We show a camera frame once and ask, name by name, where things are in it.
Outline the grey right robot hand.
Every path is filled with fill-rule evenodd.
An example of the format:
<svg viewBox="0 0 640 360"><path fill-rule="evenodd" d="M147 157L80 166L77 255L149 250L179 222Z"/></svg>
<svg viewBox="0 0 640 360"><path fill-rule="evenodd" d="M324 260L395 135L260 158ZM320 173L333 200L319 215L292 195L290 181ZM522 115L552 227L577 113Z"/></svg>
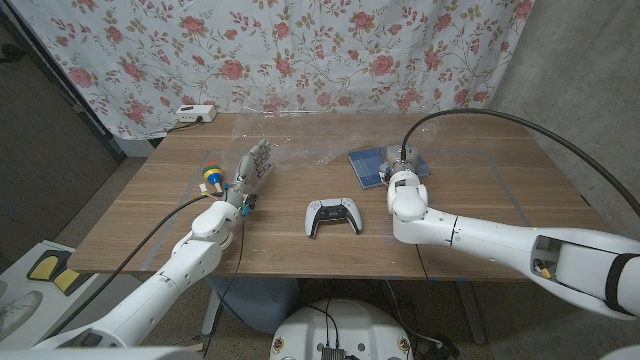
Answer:
<svg viewBox="0 0 640 360"><path fill-rule="evenodd" d="M418 154L411 145L391 145L380 150L382 163L379 166L380 180L387 184L391 177L399 171L415 171Z"/></svg>

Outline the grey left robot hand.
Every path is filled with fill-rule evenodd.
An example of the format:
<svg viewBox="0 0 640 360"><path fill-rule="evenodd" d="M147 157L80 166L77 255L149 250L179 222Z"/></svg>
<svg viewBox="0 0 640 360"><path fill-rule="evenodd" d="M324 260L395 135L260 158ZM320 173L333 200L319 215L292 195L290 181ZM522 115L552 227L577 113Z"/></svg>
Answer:
<svg viewBox="0 0 640 360"><path fill-rule="evenodd" d="M222 200L240 207L244 198L250 195L256 184L267 172L271 145L267 139L260 140L240 160Z"/></svg>

